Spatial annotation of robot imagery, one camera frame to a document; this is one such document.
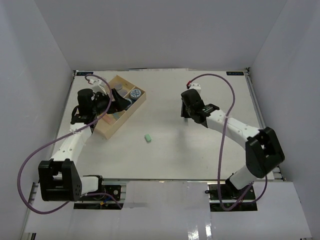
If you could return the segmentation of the blue patterned jar front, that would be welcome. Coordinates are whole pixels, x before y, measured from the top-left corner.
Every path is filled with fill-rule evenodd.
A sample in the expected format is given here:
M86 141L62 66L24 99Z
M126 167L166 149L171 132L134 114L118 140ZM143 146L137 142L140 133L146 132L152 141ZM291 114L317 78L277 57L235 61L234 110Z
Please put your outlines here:
M129 102L129 104L128 104L128 108L133 104L133 102L132 102L132 100L130 99L130 98L125 98L125 100L127 101L127 102Z

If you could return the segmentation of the blue patterned jar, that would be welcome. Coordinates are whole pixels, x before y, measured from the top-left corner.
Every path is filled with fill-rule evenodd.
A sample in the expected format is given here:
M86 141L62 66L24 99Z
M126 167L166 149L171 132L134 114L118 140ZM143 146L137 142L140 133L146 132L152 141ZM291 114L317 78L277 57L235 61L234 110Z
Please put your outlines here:
M131 90L131 91L130 91L130 94L129 94L130 99L131 99L132 101L138 100L138 99L141 97L141 95L142 95L142 92L141 92L141 90L138 89L138 88L135 88L135 89Z
M133 104L133 102L132 102L132 100L130 99L130 98L125 98L125 100L127 101L127 102L129 102L129 104L128 104L128 108Z

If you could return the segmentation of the blue patterned jar back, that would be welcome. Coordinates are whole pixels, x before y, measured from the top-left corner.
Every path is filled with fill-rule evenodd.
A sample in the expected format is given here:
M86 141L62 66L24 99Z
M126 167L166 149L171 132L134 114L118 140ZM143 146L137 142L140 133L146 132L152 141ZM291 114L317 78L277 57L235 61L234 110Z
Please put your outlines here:
M138 99L141 97L141 95L142 95L142 92L141 92L141 90L138 89L138 88L135 88L135 89L131 90L131 91L130 91L130 94L129 94L130 99L131 99L132 101L138 100Z

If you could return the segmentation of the orange-pink highlighter pen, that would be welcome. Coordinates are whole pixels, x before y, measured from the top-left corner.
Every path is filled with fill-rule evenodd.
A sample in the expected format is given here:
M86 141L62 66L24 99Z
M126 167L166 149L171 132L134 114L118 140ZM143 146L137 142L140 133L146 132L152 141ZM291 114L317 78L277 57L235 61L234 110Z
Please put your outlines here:
M112 115L106 114L102 117L102 119L108 123L109 125L113 125L115 122L115 118Z

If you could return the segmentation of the green highlighter cap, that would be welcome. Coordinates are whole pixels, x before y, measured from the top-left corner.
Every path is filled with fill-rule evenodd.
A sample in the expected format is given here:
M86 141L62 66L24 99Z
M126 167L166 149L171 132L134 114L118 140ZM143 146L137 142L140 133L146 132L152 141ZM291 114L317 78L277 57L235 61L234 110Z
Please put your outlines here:
M150 143L152 141L152 138L149 134L145 134L144 139L146 140L147 143Z

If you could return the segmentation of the blue highlighter pen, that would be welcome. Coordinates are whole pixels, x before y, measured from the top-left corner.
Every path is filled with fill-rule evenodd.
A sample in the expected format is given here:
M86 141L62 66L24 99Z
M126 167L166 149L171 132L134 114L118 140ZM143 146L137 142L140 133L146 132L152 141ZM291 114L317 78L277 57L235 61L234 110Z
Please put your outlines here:
M119 114L117 112L113 113L112 116L118 120L120 118Z

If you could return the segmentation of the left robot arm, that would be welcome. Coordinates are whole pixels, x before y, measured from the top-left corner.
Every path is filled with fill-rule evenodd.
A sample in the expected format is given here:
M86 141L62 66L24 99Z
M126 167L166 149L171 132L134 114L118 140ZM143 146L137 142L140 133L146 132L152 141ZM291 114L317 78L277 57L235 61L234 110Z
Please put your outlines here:
M44 201L76 202L85 194L96 200L105 196L102 176L80 176L76 164L86 141L93 134L98 117L104 112L121 112L131 105L115 89L111 93L112 97L90 88L78 91L78 105L71 113L71 135L65 138L50 160L41 161L38 165L40 192Z

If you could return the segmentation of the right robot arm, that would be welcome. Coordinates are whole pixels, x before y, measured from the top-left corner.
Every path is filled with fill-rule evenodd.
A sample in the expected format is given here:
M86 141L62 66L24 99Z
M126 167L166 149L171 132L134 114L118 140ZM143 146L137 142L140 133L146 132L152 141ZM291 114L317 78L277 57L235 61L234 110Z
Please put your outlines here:
M195 89L181 94L181 116L191 118L195 123L225 133L225 136L245 150L245 165L225 181L226 195L236 200L244 188L256 179L262 179L285 160L285 155L276 132L266 127L249 126L226 114L216 105L205 105Z

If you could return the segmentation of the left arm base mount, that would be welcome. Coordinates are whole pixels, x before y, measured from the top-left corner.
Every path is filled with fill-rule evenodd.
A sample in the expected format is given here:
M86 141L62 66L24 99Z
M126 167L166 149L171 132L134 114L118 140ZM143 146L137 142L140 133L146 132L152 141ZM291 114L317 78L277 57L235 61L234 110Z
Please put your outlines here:
M115 205L116 201L122 204L126 197L126 184L124 182L103 182L101 189L86 193L77 203L100 205Z

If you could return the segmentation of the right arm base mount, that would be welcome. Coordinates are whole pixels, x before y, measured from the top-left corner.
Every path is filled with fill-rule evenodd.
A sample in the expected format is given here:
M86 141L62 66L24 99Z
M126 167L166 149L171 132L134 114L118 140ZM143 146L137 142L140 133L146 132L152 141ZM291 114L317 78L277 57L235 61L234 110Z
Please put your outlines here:
M220 185L221 189L221 200L226 208L230 208L237 199L242 195L242 192L246 189L243 188L240 192L231 192L227 189L225 184ZM212 213L224 212L220 205L218 196L218 185L209 184L207 189L204 191L209 198L210 211ZM254 188L251 186L248 192L245 194L243 199L239 202L237 206L231 209L231 212L256 212L258 210L257 203L254 202L256 199L256 194Z

